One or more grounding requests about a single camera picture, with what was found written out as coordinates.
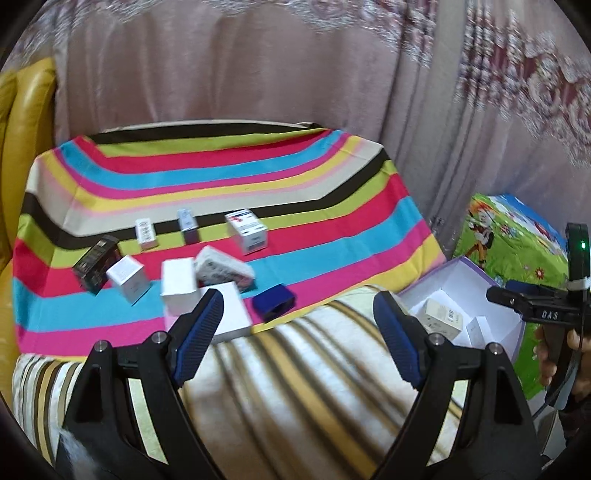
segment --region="blue box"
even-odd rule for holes
[[[296,296],[283,284],[265,290],[252,298],[252,307],[263,322],[270,322],[289,312]]]

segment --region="pink curtain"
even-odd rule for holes
[[[49,0],[5,69],[47,55],[57,142],[313,121],[383,143],[446,252],[476,191],[591,222],[591,55],[553,0]]]

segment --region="blue gripper pad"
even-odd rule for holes
[[[507,280],[505,288],[516,293],[523,293],[525,295],[537,295],[539,294],[540,287],[531,283],[525,283],[517,280]]]
[[[374,319],[400,376],[419,389],[428,370],[427,332],[415,317],[400,309],[387,291],[374,298]]]
[[[201,308],[202,310],[199,313],[199,316],[184,337],[183,343],[177,348],[176,367],[173,372],[173,378],[179,388],[187,380],[191,380],[195,376],[195,373],[205,356],[207,347],[209,347],[213,335],[216,333],[217,326],[222,320],[222,293],[213,288],[208,290],[193,312],[196,312]]]

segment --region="striped blanket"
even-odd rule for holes
[[[181,397],[228,480],[371,477],[416,396],[375,324],[376,291],[358,287],[292,322],[209,348]],[[50,463],[81,368],[25,354],[15,369],[15,418]],[[129,386],[146,451],[165,462],[142,385]],[[460,415],[451,403],[432,462],[449,455]]]
[[[177,210],[202,242],[184,245]],[[224,225],[251,208],[268,248],[244,257]],[[149,217],[160,246],[141,252],[134,223]],[[151,289],[135,305],[110,285],[81,290],[72,265],[105,233],[145,265]],[[297,296],[282,323],[361,284],[398,291],[443,261],[381,145],[342,131],[253,122],[130,129],[78,137],[40,155],[29,175],[14,249],[21,352],[84,356],[97,339],[137,343],[166,324],[161,263],[203,245],[249,262],[256,288]]]

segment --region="yellow stripe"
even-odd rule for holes
[[[433,235],[429,235],[426,240],[423,242],[422,246],[417,248],[411,257],[406,260],[406,262],[397,265],[396,267],[387,270],[385,272],[379,273],[374,275],[373,277],[368,278],[367,280],[363,280],[349,288],[346,288],[343,291],[338,292],[337,294],[304,307],[300,310],[295,310],[286,314],[285,316],[278,318],[277,320],[273,320],[268,323],[260,323],[258,325],[253,325],[252,331],[253,333],[263,332],[264,330],[268,330],[273,328],[276,325],[280,325],[282,323],[287,323],[294,318],[301,317],[306,313],[314,310],[317,306],[325,305],[326,303],[330,302],[331,300],[336,299],[337,297],[341,296],[343,293],[353,290],[354,288],[360,287],[366,284],[376,284],[379,285],[386,290],[391,291],[400,291],[404,287],[408,287],[412,282],[418,280],[423,274],[427,272],[427,270],[433,265],[433,262],[441,255],[441,248],[435,240]]]
[[[301,129],[281,134],[224,135],[222,137],[175,138],[145,142],[122,142],[96,145],[105,157],[146,157],[150,155],[174,155],[177,153],[211,152],[227,148],[269,145],[292,138],[320,134],[326,128]]]
[[[376,195],[380,194],[386,188],[390,177],[397,174],[394,164],[387,160],[379,173],[374,175],[361,188],[354,192],[353,195],[350,195],[332,207],[323,210],[268,217],[262,219],[262,221],[269,230],[276,230],[350,215],[365,203],[368,203]],[[225,224],[211,225],[200,228],[199,235],[203,242],[212,242],[227,238],[228,229]],[[65,250],[55,247],[29,214],[23,214],[19,218],[18,237],[27,244],[37,258],[52,268],[71,268],[88,250],[87,248]],[[172,232],[158,235],[158,243],[159,246],[151,251],[182,247],[184,240],[180,232]],[[141,248],[135,239],[121,241],[118,245],[124,255],[137,255],[141,253]]]
[[[212,187],[198,190],[184,190],[175,193],[162,193],[147,197],[133,199],[107,199],[95,196],[83,187],[78,185],[66,169],[59,163],[52,150],[45,152],[40,158],[45,168],[57,180],[61,187],[74,197],[87,210],[93,212],[117,212],[138,207],[160,205],[180,200],[194,200],[199,198],[215,197],[247,192],[269,192],[275,189],[283,189],[306,183],[334,170],[338,165],[345,162],[352,156],[356,147],[362,142],[361,137],[349,137],[344,146],[330,159],[312,170],[286,179],[264,181],[260,183],[247,183],[242,185],[231,185],[225,187]]]
[[[357,444],[355,439],[349,435],[328,406],[322,402],[277,341],[266,333],[259,335],[258,339],[273,358],[281,375],[297,395],[309,415],[324,430],[353,468],[362,477],[369,478],[373,474],[376,464]]]

